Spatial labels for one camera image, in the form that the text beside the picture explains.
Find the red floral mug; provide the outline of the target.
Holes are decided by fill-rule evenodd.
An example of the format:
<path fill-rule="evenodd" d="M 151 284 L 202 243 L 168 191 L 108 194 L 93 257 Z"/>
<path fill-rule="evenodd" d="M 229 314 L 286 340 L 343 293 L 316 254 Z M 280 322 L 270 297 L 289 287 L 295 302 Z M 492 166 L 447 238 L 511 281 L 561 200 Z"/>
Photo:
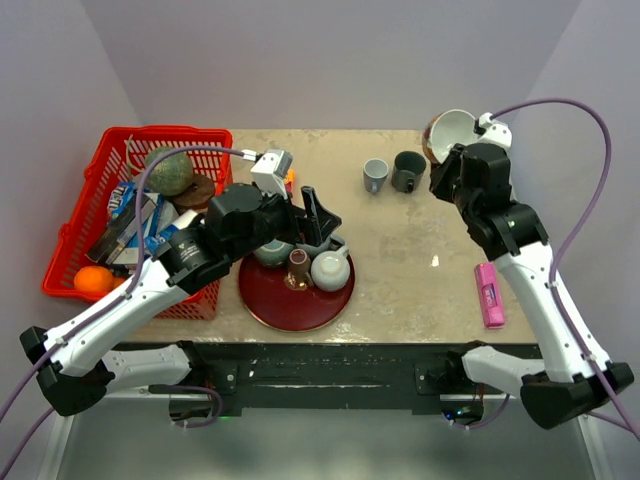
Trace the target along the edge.
<path fill-rule="evenodd" d="M 434 117 L 422 134 L 422 148 L 433 165 L 443 163 L 455 144 L 475 143 L 475 117 L 462 109 L 451 109 Z"/>

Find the dark grey mug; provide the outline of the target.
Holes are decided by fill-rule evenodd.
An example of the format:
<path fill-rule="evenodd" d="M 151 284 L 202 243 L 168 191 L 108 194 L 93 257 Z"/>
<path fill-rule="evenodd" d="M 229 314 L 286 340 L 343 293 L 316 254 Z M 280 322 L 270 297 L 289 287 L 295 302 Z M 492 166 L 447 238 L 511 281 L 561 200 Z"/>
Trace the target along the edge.
<path fill-rule="evenodd" d="M 397 192 L 411 194 L 420 185 L 427 161 L 414 151 L 402 151 L 394 159 L 391 184 Z"/>

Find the small grey mug white inside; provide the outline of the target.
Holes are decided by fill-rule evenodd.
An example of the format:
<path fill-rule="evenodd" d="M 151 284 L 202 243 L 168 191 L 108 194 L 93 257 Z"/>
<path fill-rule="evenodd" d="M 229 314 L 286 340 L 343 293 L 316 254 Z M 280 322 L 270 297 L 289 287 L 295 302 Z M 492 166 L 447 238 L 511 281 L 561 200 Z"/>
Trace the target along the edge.
<path fill-rule="evenodd" d="M 389 173 L 388 164 L 379 158 L 372 158 L 363 166 L 363 182 L 365 190 L 370 194 L 378 194 L 385 184 Z"/>

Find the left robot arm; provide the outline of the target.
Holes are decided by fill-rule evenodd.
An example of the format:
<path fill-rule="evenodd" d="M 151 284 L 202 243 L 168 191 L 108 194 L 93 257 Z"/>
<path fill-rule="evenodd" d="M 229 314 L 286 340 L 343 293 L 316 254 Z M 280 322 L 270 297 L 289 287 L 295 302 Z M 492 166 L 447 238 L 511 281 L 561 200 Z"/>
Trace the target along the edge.
<path fill-rule="evenodd" d="M 116 345 L 274 239 L 323 243 L 341 219 L 320 204 L 313 188 L 305 186 L 301 193 L 304 205 L 297 207 L 288 195 L 233 184 L 210 200 L 203 218 L 175 232 L 139 273 L 86 311 L 50 330 L 24 331 L 20 342 L 50 406 L 71 416 L 119 390 L 155 385 L 200 390 L 207 368 L 189 343 L 138 351 L 118 351 Z"/>

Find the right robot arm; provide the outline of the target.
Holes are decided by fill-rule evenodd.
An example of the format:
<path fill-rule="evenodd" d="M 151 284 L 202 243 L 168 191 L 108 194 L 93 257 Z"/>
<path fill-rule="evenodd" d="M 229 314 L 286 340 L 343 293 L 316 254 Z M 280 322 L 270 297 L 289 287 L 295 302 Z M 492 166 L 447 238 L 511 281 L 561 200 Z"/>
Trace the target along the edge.
<path fill-rule="evenodd" d="M 511 197 L 510 160 L 496 145 L 454 145 L 431 173 L 430 190 L 459 211 L 471 239 L 508 282 L 536 337 L 541 359 L 525 360 L 480 341 L 448 355 L 445 379 L 459 393 L 485 384 L 518 397 L 549 430 L 605 405 L 634 382 L 582 321 L 559 274 L 535 210 Z"/>

